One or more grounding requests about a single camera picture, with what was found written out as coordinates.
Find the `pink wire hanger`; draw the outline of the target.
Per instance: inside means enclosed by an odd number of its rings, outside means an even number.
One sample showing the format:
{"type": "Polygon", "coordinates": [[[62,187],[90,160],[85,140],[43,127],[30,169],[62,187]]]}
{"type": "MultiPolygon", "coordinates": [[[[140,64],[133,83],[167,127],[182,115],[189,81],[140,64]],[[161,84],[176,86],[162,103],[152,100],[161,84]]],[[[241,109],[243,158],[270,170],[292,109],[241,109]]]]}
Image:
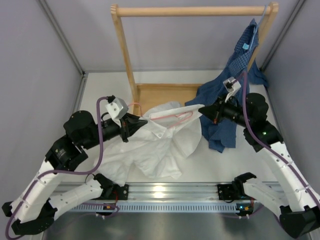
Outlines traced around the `pink wire hanger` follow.
{"type": "Polygon", "coordinates": [[[189,121],[193,121],[195,113],[192,110],[183,110],[183,106],[178,101],[169,101],[160,105],[156,105],[145,113],[142,113],[140,103],[134,102],[129,106],[139,107],[140,116],[160,124],[165,124],[166,128],[173,128],[183,125],[189,121]]]}

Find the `white shirt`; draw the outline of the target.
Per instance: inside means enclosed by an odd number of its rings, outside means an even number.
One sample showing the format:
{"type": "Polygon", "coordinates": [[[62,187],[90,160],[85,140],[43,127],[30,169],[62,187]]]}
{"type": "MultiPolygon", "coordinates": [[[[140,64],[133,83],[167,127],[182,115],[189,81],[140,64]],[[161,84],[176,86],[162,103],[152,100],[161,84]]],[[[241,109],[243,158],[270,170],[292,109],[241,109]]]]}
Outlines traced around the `white shirt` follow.
{"type": "Polygon", "coordinates": [[[178,179],[182,172],[177,162],[187,159],[202,138],[202,114],[198,112],[202,107],[202,104],[183,106],[183,110],[194,111],[194,120],[171,128],[141,117],[147,124],[129,137],[127,143],[120,137],[108,142],[98,172],[120,186],[126,183],[132,165],[151,179],[178,179]]]}

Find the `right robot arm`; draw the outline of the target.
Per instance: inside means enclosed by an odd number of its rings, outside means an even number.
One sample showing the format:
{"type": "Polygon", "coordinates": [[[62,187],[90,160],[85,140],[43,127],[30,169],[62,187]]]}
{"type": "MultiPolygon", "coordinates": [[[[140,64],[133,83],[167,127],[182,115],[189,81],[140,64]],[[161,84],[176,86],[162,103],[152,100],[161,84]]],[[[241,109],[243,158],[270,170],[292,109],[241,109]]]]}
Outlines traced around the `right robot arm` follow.
{"type": "Polygon", "coordinates": [[[283,137],[267,120],[268,109],[263,95],[249,93],[244,104],[234,97],[226,101],[223,96],[198,111],[215,124],[228,119],[244,127],[245,140],[265,161],[283,190],[279,193],[246,172],[236,176],[231,184],[220,184],[219,199],[254,199],[277,217],[289,236],[298,238],[319,229],[320,195],[309,186],[291,159],[283,137]]]}

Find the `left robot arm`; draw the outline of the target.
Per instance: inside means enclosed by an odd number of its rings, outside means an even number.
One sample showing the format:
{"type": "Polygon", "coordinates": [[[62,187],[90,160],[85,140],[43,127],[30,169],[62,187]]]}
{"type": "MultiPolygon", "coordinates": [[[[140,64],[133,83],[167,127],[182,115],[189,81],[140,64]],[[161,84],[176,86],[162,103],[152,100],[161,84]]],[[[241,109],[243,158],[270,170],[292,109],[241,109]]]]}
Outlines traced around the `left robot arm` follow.
{"type": "Polygon", "coordinates": [[[84,172],[85,176],[93,175],[93,179],[61,195],[52,193],[66,175],[80,174],[76,168],[88,158],[86,150],[95,146],[102,149],[105,141],[115,137],[126,143],[146,124],[146,120],[130,113],[125,113],[119,124],[113,119],[95,122],[86,110],[73,113],[63,125],[65,135],[53,143],[26,190],[16,200],[2,205],[4,215],[9,218],[6,230],[13,230],[16,240],[38,235],[70,209],[89,200],[109,199],[116,183],[95,173],[101,157],[92,170],[84,172]]]}

